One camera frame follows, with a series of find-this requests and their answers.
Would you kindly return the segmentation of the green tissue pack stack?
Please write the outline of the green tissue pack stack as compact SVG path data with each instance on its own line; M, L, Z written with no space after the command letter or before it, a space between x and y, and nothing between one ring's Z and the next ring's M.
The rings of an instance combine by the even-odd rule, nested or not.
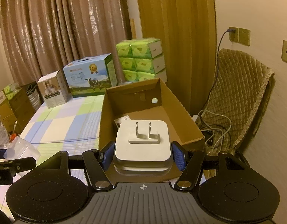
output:
M116 45L125 80L130 83L150 79L167 82L161 40L143 38L125 40Z

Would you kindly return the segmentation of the blue milk carton box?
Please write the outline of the blue milk carton box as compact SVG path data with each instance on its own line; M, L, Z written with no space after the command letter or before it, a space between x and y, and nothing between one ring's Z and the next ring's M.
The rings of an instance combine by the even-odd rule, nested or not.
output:
M74 98L103 95L118 85L111 53L72 61L63 71Z

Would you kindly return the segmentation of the quilted brown chair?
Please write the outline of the quilted brown chair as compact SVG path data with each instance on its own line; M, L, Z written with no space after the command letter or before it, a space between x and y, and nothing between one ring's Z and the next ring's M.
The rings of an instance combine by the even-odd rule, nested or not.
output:
M198 119L212 132L205 143L207 154L234 153L264 110L273 76L271 68L243 51L219 51L217 79Z

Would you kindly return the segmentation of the stacked cardboard boxes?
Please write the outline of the stacked cardboard boxes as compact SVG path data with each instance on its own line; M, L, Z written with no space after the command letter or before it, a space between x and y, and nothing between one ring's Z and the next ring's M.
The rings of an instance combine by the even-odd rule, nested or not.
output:
M16 83L6 86L0 91L0 116L7 132L21 133L42 103L35 81L22 87Z

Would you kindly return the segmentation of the white humidifier product box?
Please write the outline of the white humidifier product box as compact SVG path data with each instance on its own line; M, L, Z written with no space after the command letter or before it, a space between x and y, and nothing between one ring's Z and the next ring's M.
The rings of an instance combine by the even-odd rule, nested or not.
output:
M37 85L48 108L63 105L72 98L62 70L41 77Z

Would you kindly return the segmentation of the brown pleated curtain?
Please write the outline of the brown pleated curtain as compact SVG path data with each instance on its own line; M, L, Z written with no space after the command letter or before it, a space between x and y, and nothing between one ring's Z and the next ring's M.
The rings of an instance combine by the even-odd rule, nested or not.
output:
M126 0L0 0L4 51L13 80L25 85L70 62L111 53L131 37Z

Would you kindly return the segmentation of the white power adapter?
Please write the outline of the white power adapter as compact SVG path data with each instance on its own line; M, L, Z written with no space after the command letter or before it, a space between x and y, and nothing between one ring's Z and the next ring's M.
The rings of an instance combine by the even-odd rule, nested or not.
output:
M158 176L173 164L168 126L162 120L125 120L117 131L113 163L122 175Z

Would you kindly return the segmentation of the white plastic bag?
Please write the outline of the white plastic bag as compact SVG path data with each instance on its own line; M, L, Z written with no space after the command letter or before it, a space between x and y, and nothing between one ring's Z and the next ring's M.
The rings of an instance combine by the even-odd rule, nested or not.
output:
M7 129L2 123L0 116L0 149L6 147L9 144L9 141L10 141L9 133L7 132Z

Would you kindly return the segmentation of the clear plastic container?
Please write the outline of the clear plastic container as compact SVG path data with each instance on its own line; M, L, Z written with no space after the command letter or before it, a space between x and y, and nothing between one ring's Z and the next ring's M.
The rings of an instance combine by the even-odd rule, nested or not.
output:
M24 176L36 167L40 152L32 143L15 137L4 153L4 159L11 162L12 177Z

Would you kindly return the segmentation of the white blue medicine box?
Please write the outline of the white blue medicine box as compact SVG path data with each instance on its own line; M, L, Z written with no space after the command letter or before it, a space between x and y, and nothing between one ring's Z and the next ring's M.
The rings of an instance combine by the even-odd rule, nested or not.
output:
M130 120L130 117L128 115L117 118L114 120L114 122L115 122L115 125L117 126L117 128L120 128L120 124L124 121L127 121L127 120Z

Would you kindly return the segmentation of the wall power socket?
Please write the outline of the wall power socket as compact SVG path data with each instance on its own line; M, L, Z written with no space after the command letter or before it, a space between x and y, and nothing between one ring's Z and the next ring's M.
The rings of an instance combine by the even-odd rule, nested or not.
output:
M239 29L237 27L229 27L229 40L233 43L239 42Z

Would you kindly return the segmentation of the white power strip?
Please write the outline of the white power strip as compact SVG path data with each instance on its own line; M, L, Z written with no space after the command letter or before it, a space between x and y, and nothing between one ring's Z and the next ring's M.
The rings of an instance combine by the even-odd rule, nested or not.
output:
M193 115L192 119L195 123L201 123L202 122L201 116L197 115L197 114Z

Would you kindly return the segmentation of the golden yellow curtain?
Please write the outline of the golden yellow curtain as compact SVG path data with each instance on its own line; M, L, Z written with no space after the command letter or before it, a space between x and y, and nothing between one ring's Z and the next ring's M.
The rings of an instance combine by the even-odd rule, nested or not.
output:
M214 80L214 0L138 0L143 37L161 40L167 85L190 114L203 109Z

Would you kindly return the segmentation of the checkered blue green tablecloth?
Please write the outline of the checkered blue green tablecloth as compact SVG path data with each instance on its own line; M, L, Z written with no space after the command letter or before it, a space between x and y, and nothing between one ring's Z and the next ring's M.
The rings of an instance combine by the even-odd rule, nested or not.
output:
M102 95L72 98L50 109L43 104L20 135L40 152L37 164L60 151L80 155L98 149L103 100Z

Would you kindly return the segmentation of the open brown cardboard box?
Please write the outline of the open brown cardboard box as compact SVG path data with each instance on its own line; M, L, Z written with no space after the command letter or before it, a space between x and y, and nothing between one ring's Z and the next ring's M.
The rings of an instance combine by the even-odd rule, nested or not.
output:
M205 138L178 98L160 79L109 88L105 92L99 132L99 150L117 135L115 120L162 120L167 123L171 141L187 150L202 150Z

